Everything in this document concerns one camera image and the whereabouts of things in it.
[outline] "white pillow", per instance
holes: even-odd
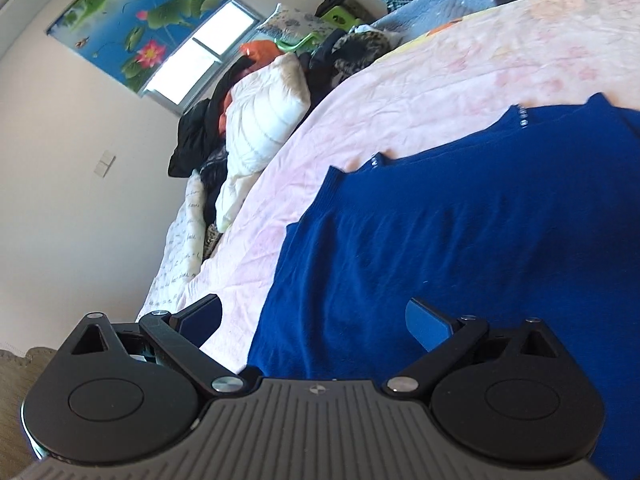
[[[241,79],[231,97],[226,110],[228,175],[216,200],[216,226],[221,233],[236,219],[260,172],[311,105],[305,75],[293,53]]]

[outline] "round black disc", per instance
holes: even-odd
[[[51,454],[87,464],[138,460],[173,444],[197,417],[196,391],[178,372],[107,354],[47,369],[29,393],[25,425]]]
[[[602,428],[602,402],[580,374],[529,357],[518,367],[478,364],[445,377],[433,415],[453,439],[484,457],[521,466],[588,455]]]

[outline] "black jacket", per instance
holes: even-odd
[[[236,76],[253,63],[242,56],[220,78],[211,99],[200,101],[180,118],[178,145],[169,160],[169,176],[190,177],[193,170],[199,170],[214,150],[224,146],[225,141],[218,130],[222,104]]]

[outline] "floral pillow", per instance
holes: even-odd
[[[299,43],[312,32],[321,38],[326,38],[335,29],[335,25],[321,20],[309,12],[289,9],[283,4],[278,4],[275,12],[258,26],[259,32],[274,40],[281,40],[289,44]]]

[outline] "beige carpet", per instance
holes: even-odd
[[[0,350],[0,479],[17,476],[35,460],[22,432],[20,406],[27,391],[56,353],[32,348],[25,357]]]

